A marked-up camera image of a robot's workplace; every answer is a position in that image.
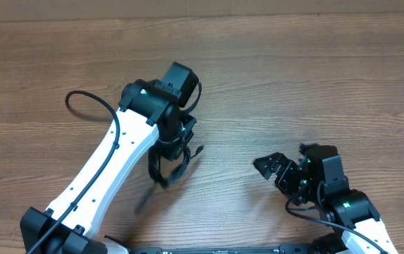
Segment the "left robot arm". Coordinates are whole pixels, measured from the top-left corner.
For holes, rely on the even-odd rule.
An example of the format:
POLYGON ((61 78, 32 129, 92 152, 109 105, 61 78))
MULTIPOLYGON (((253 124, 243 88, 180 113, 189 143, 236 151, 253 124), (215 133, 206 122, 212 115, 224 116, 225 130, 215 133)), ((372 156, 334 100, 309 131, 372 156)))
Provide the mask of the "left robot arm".
POLYGON ((138 79, 128 83, 113 109, 97 100, 113 117, 106 135, 69 186, 40 212, 31 207, 20 221, 25 252, 33 253, 129 253, 121 241, 96 239, 113 198, 143 155, 148 174, 162 188, 181 178, 195 156, 188 143, 197 120, 188 105, 202 84, 192 69, 170 65, 162 79, 138 79))

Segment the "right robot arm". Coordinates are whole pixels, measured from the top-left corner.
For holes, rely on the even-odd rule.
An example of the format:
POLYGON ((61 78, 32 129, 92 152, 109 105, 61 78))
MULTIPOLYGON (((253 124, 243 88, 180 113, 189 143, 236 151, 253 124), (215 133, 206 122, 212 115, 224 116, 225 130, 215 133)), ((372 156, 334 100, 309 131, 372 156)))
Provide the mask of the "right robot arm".
POLYGON ((368 196, 352 189, 333 145, 301 144, 298 161, 280 152, 254 160, 286 197, 285 210, 332 233, 311 243, 280 245, 280 253, 396 253, 380 213, 368 196))

